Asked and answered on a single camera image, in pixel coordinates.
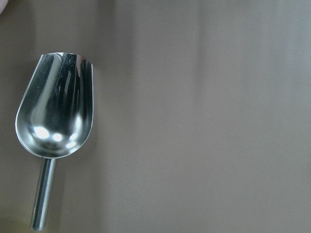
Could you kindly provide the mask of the steel ice scoop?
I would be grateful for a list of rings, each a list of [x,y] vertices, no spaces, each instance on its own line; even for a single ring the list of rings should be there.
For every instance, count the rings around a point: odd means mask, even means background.
[[[30,227],[46,227],[56,162],[75,153],[93,124],[93,65],[84,56],[41,55],[19,105],[15,130],[20,144],[42,159]]]

